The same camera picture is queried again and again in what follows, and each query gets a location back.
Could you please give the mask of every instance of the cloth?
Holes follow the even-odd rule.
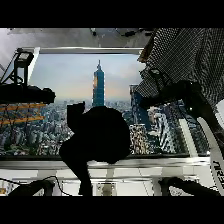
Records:
[[[166,72],[174,83],[198,81],[202,93],[215,110],[224,99],[224,29],[223,28],[161,28],[141,72],[143,81],[136,88],[142,96],[158,94],[153,68]]]

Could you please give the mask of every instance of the checkered cloth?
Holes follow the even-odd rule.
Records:
[[[173,82],[198,81],[209,103],[224,99],[224,29],[223,28],[161,28],[141,72],[143,81],[136,88],[142,96],[158,94],[153,68],[166,72]]]

